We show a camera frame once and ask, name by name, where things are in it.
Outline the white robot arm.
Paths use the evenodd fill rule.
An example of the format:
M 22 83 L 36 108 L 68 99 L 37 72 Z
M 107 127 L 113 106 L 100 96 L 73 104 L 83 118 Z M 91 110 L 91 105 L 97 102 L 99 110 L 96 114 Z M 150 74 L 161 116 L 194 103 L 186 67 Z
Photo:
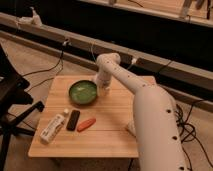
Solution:
M 133 119 L 140 171 L 187 171 L 174 98 L 161 86 L 122 68 L 120 61 L 118 53 L 99 55 L 94 81 L 99 87 L 108 87 L 114 77 L 134 94 Z

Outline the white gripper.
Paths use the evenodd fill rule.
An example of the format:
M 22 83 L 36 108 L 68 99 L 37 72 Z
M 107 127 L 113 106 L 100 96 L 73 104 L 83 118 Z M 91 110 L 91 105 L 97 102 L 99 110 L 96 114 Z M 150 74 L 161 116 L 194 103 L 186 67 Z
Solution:
M 104 97 L 109 93 L 109 84 L 107 81 L 98 78 L 98 75 L 94 77 L 94 83 L 97 86 L 97 94 L 99 97 Z

